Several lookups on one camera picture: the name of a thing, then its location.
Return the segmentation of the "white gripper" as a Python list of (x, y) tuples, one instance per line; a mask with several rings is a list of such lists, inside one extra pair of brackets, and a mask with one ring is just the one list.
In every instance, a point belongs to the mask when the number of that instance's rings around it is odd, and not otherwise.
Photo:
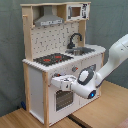
[(54, 77), (51, 80), (51, 84), (56, 86), (62, 91), (70, 91), (71, 84), (76, 80), (76, 77), (73, 75), (64, 75), (59, 77)]

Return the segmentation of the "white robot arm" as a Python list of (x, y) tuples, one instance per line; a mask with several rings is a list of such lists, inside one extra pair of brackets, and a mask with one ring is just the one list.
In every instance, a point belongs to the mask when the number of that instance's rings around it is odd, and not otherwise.
[(107, 63), (95, 72), (92, 66), (84, 68), (78, 77), (65, 75), (54, 77), (51, 84), (62, 91), (73, 91), (85, 99), (91, 99), (102, 81), (128, 58), (128, 34), (120, 38), (109, 49)]

